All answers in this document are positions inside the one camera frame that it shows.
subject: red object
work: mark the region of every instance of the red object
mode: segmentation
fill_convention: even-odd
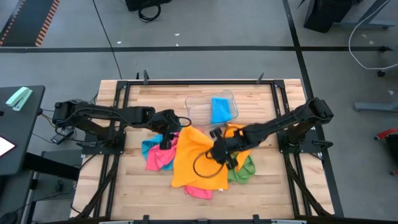
[[[378,139],[385,139],[387,135],[392,134],[394,132],[398,132],[398,128],[389,129],[387,131],[383,131],[377,134],[376,138]]]

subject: black metal frame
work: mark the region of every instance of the black metal frame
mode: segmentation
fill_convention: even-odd
[[[271,92],[272,92],[272,99],[274,101],[274,108],[275,108],[275,113],[277,116],[281,116],[281,111],[280,111],[280,106],[279,106],[279,101],[278,101],[278,96],[277,96],[277,88],[280,89],[280,92],[282,93],[282,101],[284,104],[284,110],[285,112],[289,111],[289,102],[287,101],[287,94],[285,90],[285,85],[283,80],[146,80],[145,83],[140,80],[134,80],[134,81],[125,81],[121,80],[117,82],[116,85],[116,93],[114,97],[114,106],[118,106],[119,102],[119,97],[121,95],[121,90],[122,88],[125,89],[124,92],[124,100],[123,100],[123,105],[122,107],[125,108],[127,107],[127,103],[129,101],[129,92],[132,86],[134,85],[270,85],[271,87]],[[285,160],[285,166],[287,167],[287,163],[290,162],[290,156],[288,153],[283,153],[283,157]],[[300,177],[301,181],[305,183],[304,180],[304,174],[302,170],[302,165],[301,165],[301,160],[300,156],[298,153],[294,154],[295,157],[295,164],[297,168],[297,173],[298,176]],[[108,168],[108,162],[109,162],[109,156],[105,155],[103,159],[103,165],[101,168],[101,175],[99,178],[99,185],[103,183],[103,179],[106,174],[106,169]],[[114,161],[116,163],[116,167],[118,167],[119,164],[119,155],[114,156]],[[287,179],[289,183],[289,191],[290,191],[290,198],[292,200],[292,210],[294,212],[295,217],[300,216],[300,210],[299,210],[299,203],[297,201],[297,194],[295,191],[295,185],[294,185],[294,180],[291,178],[290,175],[287,174]],[[113,180],[110,183],[109,186],[109,196],[108,196],[108,201],[106,205],[106,217],[110,218],[111,212],[112,212],[112,206],[113,206],[113,196],[114,196],[114,188],[115,188],[115,183],[116,183],[116,175],[113,178]],[[303,201],[304,201],[304,207],[305,207],[305,214],[307,216],[311,216],[311,207],[308,202],[308,200],[305,198],[304,194],[302,195]],[[100,213],[100,204],[101,201],[99,201],[96,204],[95,210],[94,210],[94,216],[93,218],[97,218]],[[162,223],[181,223],[181,222],[186,222],[187,220],[162,220]],[[253,220],[228,220],[228,222],[233,222],[233,223],[252,223]],[[212,223],[223,223],[225,220],[212,220]],[[258,219],[259,223],[262,222],[267,222],[269,223],[270,220],[260,220]]]

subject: gray floor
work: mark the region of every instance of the gray floor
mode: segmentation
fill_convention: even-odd
[[[374,0],[355,6],[345,20],[359,19]],[[16,1],[0,2],[0,26]],[[346,46],[351,29],[333,26],[319,34],[303,28],[307,3],[289,0],[301,46]],[[144,24],[118,0],[96,0],[100,16],[114,47],[283,45],[292,46],[280,0],[173,0],[162,7],[158,20]],[[398,1],[392,0],[378,19],[398,23]],[[353,45],[397,45],[398,27],[359,30]],[[42,47],[108,47],[91,0],[63,0]],[[368,66],[397,63],[391,52],[355,52]],[[331,162],[347,217],[398,220],[398,179],[388,172],[398,169],[386,146],[373,137],[397,127],[392,113],[356,112],[355,101],[398,100],[398,70],[384,78],[362,69],[348,52],[304,52],[315,96],[323,98],[335,114],[324,127],[335,145]],[[151,78],[301,78],[294,52],[118,52],[123,78],[135,78],[146,69]],[[118,79],[111,53],[0,54],[0,86],[45,85],[43,108],[56,101],[95,95],[100,80]],[[51,138],[53,130],[41,118],[34,133]],[[78,149],[68,142],[54,146],[32,137],[29,151]],[[48,222],[68,217],[68,201],[40,202],[34,220]]]

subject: wooden table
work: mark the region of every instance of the wooden table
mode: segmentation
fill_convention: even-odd
[[[101,82],[98,105],[112,106],[116,82],[117,80]],[[285,80],[285,85],[291,109],[305,102],[299,79]],[[186,116],[186,97],[209,95],[222,90],[231,90],[234,94],[239,116],[233,123],[261,123],[276,117],[269,85],[133,86],[130,89],[128,106],[153,106],[157,111],[174,109],[177,115]],[[282,105],[279,91],[278,98]],[[103,126],[109,125],[108,121],[96,122]],[[253,214],[259,214],[260,218],[294,217],[284,159],[279,152],[275,134],[252,151],[256,174],[248,184],[231,183],[229,190],[214,191],[213,199],[203,200],[186,195],[183,188],[172,188],[170,181],[173,172],[145,170],[146,162],[141,153],[141,142],[152,138],[155,133],[130,127],[126,128],[126,132],[126,149],[119,162],[112,220],[142,220],[143,215],[150,215],[151,220],[252,219]],[[96,191],[102,161],[103,156],[97,155],[80,172],[73,201],[73,207],[77,210],[82,210]],[[301,161],[308,189],[328,212],[333,213],[321,160],[309,154],[301,154]],[[300,213],[304,214],[298,187],[296,191]],[[100,216],[104,215],[107,194],[104,193]]]

